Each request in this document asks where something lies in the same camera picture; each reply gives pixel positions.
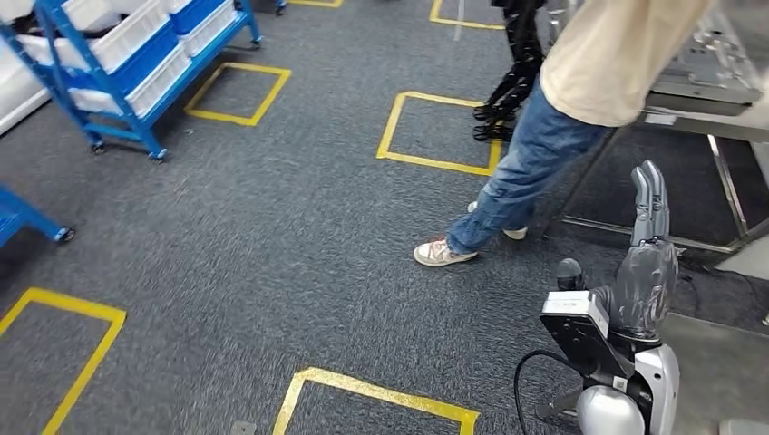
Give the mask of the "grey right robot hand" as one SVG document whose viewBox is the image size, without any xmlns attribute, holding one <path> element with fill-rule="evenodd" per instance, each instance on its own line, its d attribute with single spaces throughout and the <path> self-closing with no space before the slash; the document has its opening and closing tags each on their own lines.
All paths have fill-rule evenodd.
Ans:
<svg viewBox="0 0 769 435">
<path fill-rule="evenodd" d="M 679 252 L 669 237 L 667 188 L 661 170 L 647 159 L 633 168 L 631 180 L 636 188 L 636 219 L 614 283 L 551 292 L 542 313 L 585 319 L 604 337 L 618 333 L 653 341 L 677 284 Z"/>
</svg>

